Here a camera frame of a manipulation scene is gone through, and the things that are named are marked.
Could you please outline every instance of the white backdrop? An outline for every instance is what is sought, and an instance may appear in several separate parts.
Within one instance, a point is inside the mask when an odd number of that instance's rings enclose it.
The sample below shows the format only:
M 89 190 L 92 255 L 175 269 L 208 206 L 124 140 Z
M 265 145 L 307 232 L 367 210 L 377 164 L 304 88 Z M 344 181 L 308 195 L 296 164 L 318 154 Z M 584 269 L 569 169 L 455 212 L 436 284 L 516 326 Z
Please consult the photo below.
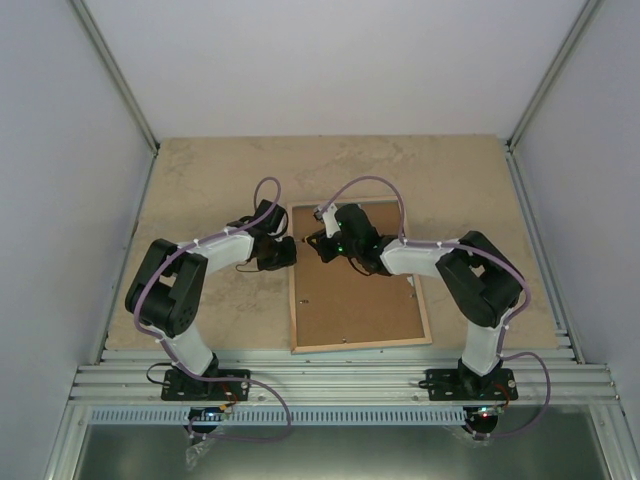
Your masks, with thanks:
M 640 3 L 604 2 L 519 147 L 587 360 L 640 445 Z
M 583 0 L 89 0 L 170 136 L 507 137 Z
M 0 15 L 0 477 L 39 479 L 151 156 L 64 1 Z

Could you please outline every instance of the framed board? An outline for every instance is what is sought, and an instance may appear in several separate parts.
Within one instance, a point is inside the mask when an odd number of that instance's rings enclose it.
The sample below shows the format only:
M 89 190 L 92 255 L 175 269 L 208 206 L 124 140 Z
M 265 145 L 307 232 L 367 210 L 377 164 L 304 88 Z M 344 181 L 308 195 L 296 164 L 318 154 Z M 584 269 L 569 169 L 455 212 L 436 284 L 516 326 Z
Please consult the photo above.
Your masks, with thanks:
M 329 352 L 431 343 L 420 279 L 415 275 L 364 276 L 338 257 L 322 263 L 302 242 L 322 228 L 313 209 L 323 202 L 287 206 L 289 235 L 298 261 L 289 269 L 292 353 Z M 355 198 L 381 235 L 395 235 L 400 222 L 395 197 Z

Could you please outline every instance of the wooden frame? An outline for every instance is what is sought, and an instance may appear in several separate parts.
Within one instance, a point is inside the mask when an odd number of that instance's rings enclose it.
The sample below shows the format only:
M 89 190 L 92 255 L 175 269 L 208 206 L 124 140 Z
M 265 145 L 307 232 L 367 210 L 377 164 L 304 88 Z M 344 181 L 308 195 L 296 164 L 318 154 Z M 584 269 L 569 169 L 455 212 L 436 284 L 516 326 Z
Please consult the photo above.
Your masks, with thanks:
M 357 197 L 341 199 L 339 203 L 386 203 L 397 202 L 395 196 L 378 196 L 378 197 Z M 291 202 L 287 204 L 287 214 L 289 216 L 288 235 L 293 235 L 293 209 L 297 207 L 315 207 L 321 205 L 324 201 L 306 201 L 306 202 Z M 405 215 L 404 229 L 407 235 L 409 235 L 409 229 L 407 225 L 407 217 Z M 420 312 L 420 320 L 422 323 L 423 337 L 418 338 L 406 338 L 400 340 L 383 340 L 377 342 L 356 342 L 356 343 L 340 343 L 329 345 L 314 345 L 314 346 L 298 346 L 298 328 L 297 328 L 297 310 L 296 310 L 296 291 L 295 291 L 295 271 L 294 268 L 289 269 L 289 308 L 291 310 L 291 353 L 318 353 L 318 352 L 333 352 L 340 350 L 357 350 L 357 349 L 377 349 L 387 347 L 403 347 L 410 345 L 428 345 L 432 343 L 431 329 L 429 327 L 429 320 L 427 317 L 427 308 L 424 299 L 424 293 L 422 290 L 422 283 L 418 275 L 413 275 L 413 286 L 416 293 L 416 300 L 418 303 L 418 310 Z

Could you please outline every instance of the gray floor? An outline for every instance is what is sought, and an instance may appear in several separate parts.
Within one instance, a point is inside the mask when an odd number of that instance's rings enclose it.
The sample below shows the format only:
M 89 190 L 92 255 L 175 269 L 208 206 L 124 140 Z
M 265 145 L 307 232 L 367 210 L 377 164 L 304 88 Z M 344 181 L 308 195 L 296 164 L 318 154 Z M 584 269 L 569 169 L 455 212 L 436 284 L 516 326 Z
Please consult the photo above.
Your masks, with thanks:
M 499 428 L 528 421 L 512 408 Z M 269 435 L 268 428 L 237 428 Z M 77 480 L 102 479 L 606 479 L 590 418 L 552 409 L 531 432 L 480 445 L 444 427 L 304 427 L 271 445 L 218 442 L 193 471 L 180 427 L 96 426 Z

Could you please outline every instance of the slotted metal strip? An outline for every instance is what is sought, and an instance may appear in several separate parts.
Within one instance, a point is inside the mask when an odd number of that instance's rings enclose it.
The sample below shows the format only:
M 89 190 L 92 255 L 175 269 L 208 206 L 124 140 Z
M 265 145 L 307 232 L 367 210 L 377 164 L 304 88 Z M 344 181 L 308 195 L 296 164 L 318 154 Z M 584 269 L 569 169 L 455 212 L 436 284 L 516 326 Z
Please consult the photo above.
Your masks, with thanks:
M 190 407 L 94 407 L 94 425 L 184 425 Z M 409 426 L 462 425 L 462 407 L 291 407 L 297 426 Z M 282 426 L 286 414 L 280 407 L 236 407 L 226 418 L 203 414 L 196 425 Z

